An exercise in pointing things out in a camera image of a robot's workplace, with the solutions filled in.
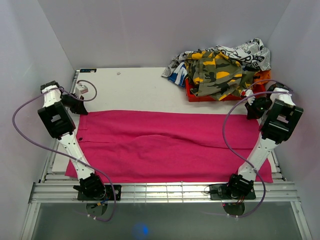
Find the pink trousers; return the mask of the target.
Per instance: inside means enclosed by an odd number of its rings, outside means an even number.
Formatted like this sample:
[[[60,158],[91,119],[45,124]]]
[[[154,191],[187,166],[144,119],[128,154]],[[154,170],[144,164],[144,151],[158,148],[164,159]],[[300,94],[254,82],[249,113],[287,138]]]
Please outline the pink trousers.
[[[259,136],[245,115],[133,110],[90,112],[77,140],[103,181],[227,182]]]

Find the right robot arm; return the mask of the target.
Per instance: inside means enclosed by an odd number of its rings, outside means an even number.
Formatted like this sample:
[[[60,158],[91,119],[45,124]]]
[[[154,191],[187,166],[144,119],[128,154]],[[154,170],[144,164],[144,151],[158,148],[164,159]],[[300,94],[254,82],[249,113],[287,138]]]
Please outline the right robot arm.
[[[245,100],[247,119],[260,119],[257,142],[226,184],[226,194],[232,199],[245,199],[254,192],[254,181],[268,155],[282,142],[286,142],[296,128],[304,110],[292,100],[292,89],[279,82],[267,91],[254,93],[252,86],[241,92]]]

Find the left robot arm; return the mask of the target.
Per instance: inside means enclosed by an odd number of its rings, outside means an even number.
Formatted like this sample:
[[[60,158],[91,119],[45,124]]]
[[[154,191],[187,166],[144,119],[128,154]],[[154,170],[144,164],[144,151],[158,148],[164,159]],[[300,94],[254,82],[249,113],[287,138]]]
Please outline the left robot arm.
[[[82,152],[75,133],[76,125],[69,112],[77,115],[88,115],[84,106],[83,93],[86,86],[78,84],[75,93],[63,94],[56,81],[43,84],[40,91],[44,94],[44,104],[37,111],[49,135],[57,139],[70,156],[76,171],[79,185],[73,188],[90,199],[100,200],[106,195],[106,187]]]

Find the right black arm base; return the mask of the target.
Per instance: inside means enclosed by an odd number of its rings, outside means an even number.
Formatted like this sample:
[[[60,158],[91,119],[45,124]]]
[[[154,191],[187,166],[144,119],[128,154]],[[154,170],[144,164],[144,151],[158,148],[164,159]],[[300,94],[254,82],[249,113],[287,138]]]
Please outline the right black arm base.
[[[229,186],[227,183],[215,183],[209,185],[209,195],[211,200],[255,200],[256,194],[253,189],[249,192]]]

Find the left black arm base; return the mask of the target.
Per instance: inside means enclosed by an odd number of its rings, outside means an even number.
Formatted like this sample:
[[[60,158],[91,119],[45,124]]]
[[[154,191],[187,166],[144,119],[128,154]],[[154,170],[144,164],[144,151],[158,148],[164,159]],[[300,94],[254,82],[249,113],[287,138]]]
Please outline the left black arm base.
[[[77,194],[76,199],[78,201],[102,201],[102,200],[113,201],[114,199],[119,201],[121,199],[122,185],[115,184],[113,188],[115,191],[115,196],[114,196],[114,191],[111,185],[105,184],[104,189],[97,196],[94,196],[94,197],[86,196],[85,194],[79,192]]]

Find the camouflage trousers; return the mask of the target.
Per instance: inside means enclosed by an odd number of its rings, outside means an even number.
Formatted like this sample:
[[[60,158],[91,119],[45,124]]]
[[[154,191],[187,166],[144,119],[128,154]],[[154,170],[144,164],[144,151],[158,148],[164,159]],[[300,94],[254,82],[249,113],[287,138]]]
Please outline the camouflage trousers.
[[[228,96],[240,97],[254,82],[257,69],[242,66],[220,51],[189,53],[184,61],[190,93],[195,97],[210,97],[223,101]]]

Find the black white print trousers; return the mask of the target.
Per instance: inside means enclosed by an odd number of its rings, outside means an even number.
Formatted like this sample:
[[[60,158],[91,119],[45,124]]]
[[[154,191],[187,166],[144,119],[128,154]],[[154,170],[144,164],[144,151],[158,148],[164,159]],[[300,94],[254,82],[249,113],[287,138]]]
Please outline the black white print trousers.
[[[271,52],[260,38],[254,38],[235,47],[216,45],[215,47],[198,49],[195,53],[214,51],[221,52],[225,56],[237,60],[244,68],[247,67],[259,71],[268,71],[271,69]],[[174,57],[162,72],[161,77],[168,78],[178,65],[185,61],[191,53],[192,51],[187,50]]]

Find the red plastic bin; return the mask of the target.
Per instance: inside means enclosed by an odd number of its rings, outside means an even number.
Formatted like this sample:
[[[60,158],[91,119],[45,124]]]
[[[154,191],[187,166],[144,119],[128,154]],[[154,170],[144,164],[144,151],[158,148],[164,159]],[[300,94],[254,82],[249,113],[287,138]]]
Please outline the red plastic bin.
[[[191,88],[194,87],[194,83],[190,82],[189,79],[187,78],[185,80],[185,90],[186,90],[186,96],[188,98],[189,102],[214,102],[215,99],[213,99],[211,96],[195,96],[192,92],[191,92]],[[265,91],[266,88],[263,84],[258,84],[255,85],[253,87],[253,92],[254,93],[259,93],[259,92],[263,92]],[[234,95],[228,95],[227,97],[225,97],[222,101],[239,101],[241,100],[240,97],[234,96]]]

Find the orange garment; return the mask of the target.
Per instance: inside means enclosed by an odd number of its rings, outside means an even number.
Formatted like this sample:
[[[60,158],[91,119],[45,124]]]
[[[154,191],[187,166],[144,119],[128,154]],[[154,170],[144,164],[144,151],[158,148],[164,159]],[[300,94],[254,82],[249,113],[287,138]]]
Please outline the orange garment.
[[[271,79],[271,71],[259,71],[253,76],[253,82],[257,85],[264,85]]]

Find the dark label sticker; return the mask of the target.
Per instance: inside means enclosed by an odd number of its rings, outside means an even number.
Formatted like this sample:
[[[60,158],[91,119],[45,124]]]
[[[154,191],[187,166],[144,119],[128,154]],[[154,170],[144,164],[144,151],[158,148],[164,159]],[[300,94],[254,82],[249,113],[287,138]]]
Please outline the dark label sticker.
[[[96,73],[96,68],[82,68],[79,70],[80,73]]]

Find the blue white garment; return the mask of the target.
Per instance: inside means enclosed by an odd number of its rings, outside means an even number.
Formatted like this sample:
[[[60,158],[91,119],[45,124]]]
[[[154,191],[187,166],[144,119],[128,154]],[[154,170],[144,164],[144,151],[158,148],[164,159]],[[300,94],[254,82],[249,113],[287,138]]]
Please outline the blue white garment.
[[[179,87],[184,88],[188,72],[186,70],[185,62],[181,62],[173,73],[168,77],[168,80]]]

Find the aluminium rail frame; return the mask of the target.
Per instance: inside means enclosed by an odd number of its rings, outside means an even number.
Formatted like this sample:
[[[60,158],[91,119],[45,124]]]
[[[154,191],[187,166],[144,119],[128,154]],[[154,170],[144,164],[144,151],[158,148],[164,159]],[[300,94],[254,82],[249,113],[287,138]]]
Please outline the aluminium rail frame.
[[[235,104],[234,100],[214,102],[189,102],[185,91],[174,87],[160,74],[160,67],[99,68],[96,72],[85,73],[83,69],[75,71],[73,81],[88,80],[104,91],[107,81],[116,80],[116,85],[127,84],[130,88],[143,84],[142,75],[149,75],[146,83],[155,90],[148,94],[149,102],[143,103],[141,91],[115,93],[109,98],[100,97],[96,110],[141,110],[177,113],[226,114]],[[272,183],[255,185],[258,200],[264,203],[289,203],[294,221],[303,240],[312,238],[301,199],[293,181],[284,178],[274,151],[268,158],[272,169]],[[39,182],[32,187],[29,206],[24,221],[21,239],[31,240],[39,230],[40,209],[45,204],[76,204],[76,192],[72,186],[76,180],[64,175],[66,159],[50,153]],[[203,182],[143,182],[123,183],[122,204],[204,204],[210,198],[204,194]]]

